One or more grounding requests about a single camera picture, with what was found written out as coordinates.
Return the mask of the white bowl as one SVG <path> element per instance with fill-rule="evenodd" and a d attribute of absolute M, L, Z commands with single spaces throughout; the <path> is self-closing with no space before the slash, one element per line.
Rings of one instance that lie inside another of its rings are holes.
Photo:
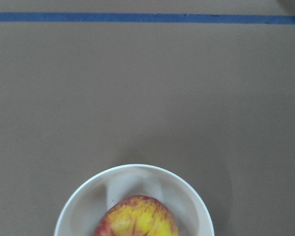
<path fill-rule="evenodd" d="M 182 236 L 213 236 L 209 211 L 199 194 L 181 177 L 160 167 L 128 164 L 102 171 L 84 182 L 64 205 L 54 234 L 91 236 L 104 214 L 133 195 L 163 203 Z"/>

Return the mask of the brown paper table cover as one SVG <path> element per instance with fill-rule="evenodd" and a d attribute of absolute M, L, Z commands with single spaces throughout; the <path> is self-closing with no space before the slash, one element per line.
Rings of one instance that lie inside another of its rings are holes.
<path fill-rule="evenodd" d="M 51 236 L 88 178 L 185 179 L 219 236 L 295 236 L 295 25 L 48 22 L 48 13 L 295 16 L 295 0 L 0 0 L 0 236 Z"/>

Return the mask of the red yellow apple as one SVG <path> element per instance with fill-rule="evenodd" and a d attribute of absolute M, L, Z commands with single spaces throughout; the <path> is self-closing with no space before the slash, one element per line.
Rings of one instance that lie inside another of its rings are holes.
<path fill-rule="evenodd" d="M 178 236 L 174 216 L 155 198 L 135 195 L 109 209 L 94 230 L 95 236 Z"/>

